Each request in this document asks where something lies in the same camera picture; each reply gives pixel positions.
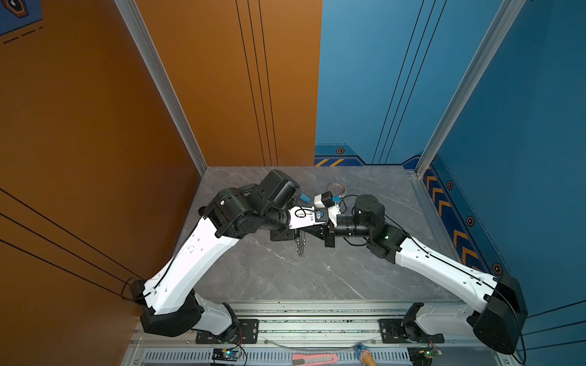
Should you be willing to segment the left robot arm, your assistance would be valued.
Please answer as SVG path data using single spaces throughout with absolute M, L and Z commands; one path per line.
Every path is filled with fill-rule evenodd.
M 227 303 L 214 303 L 195 285 L 240 239 L 258 230 L 285 230 L 301 196 L 299 184 L 273 169 L 259 184 L 219 191 L 177 253 L 152 278 L 135 280 L 131 296 L 143 308 L 143 331 L 177 337 L 190 330 L 209 332 L 221 342 L 235 340 L 239 320 Z

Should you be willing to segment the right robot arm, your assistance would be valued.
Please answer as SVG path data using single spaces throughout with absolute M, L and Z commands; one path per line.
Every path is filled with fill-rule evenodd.
M 528 316 L 520 282 L 509 274 L 491 275 L 450 259 L 403 229 L 373 195 L 356 197 L 353 213 L 342 215 L 340 202 L 327 198 L 313 207 L 290 210 L 293 230 L 303 230 L 334 245 L 337 237 L 359 237 L 375 256 L 431 280 L 465 304 L 464 311 L 434 310 L 415 304 L 403 320 L 404 332 L 435 335 L 470 333 L 504 355 L 525 352 L 523 326 Z

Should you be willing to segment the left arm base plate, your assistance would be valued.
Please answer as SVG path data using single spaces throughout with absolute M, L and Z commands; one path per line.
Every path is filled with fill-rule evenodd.
M 235 345 L 250 345 L 256 344 L 259 335 L 259 320 L 258 319 L 243 319 L 235 327 L 230 327 L 225 333 L 221 335 L 213 335 L 210 332 L 198 331 L 195 343 L 199 345 L 212 344 L 235 344 Z

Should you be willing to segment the toy ice cream cone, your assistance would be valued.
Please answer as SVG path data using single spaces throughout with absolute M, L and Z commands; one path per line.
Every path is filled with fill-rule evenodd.
M 363 363 L 364 366 L 377 366 L 377 363 L 372 355 L 372 352 L 363 344 L 354 346 L 356 356 Z

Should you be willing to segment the pink utility knife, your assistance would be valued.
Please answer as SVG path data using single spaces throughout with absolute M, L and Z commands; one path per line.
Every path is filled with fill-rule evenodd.
M 291 357 L 291 364 L 293 366 L 323 366 L 328 364 L 336 364 L 338 361 L 338 356 L 332 353 L 311 355 L 294 354 Z

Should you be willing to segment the right circuit board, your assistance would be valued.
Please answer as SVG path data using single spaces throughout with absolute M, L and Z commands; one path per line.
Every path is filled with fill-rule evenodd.
M 443 356 L 443 352 L 438 349 L 408 348 L 407 351 L 413 366 L 432 366 L 435 358 Z

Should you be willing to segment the left circuit board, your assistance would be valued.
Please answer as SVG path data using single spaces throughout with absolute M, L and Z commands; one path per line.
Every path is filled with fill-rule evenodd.
M 214 348 L 211 356 L 212 364 L 219 365 L 236 365 L 244 361 L 244 354 L 240 349 L 220 349 Z

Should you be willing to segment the circuit board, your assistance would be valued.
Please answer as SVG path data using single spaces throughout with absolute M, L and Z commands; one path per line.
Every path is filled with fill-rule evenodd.
M 219 365 L 236 365 L 244 361 L 244 354 L 240 349 L 220 349 L 214 348 L 211 356 L 212 364 Z
M 432 366 L 435 358 L 443 356 L 443 352 L 438 349 L 408 348 L 407 351 L 413 366 Z

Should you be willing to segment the blue toy microphone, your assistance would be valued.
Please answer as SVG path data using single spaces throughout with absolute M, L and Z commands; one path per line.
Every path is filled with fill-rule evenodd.
M 306 195 L 305 193 L 301 194 L 300 200 L 305 203 L 308 203 L 308 204 L 311 204 L 311 202 L 312 202 L 311 198 L 308 195 Z

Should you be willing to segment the masking tape roll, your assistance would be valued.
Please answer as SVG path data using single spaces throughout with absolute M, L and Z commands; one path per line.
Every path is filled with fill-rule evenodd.
M 327 189 L 336 196 L 343 196 L 346 194 L 346 186 L 341 182 L 332 182 L 328 185 Z

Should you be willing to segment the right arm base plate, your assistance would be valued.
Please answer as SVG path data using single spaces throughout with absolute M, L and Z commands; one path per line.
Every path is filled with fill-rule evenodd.
M 378 321 L 384 344 L 391 343 L 445 343 L 442 333 L 430 335 L 425 333 L 415 322 L 399 319 L 381 319 Z

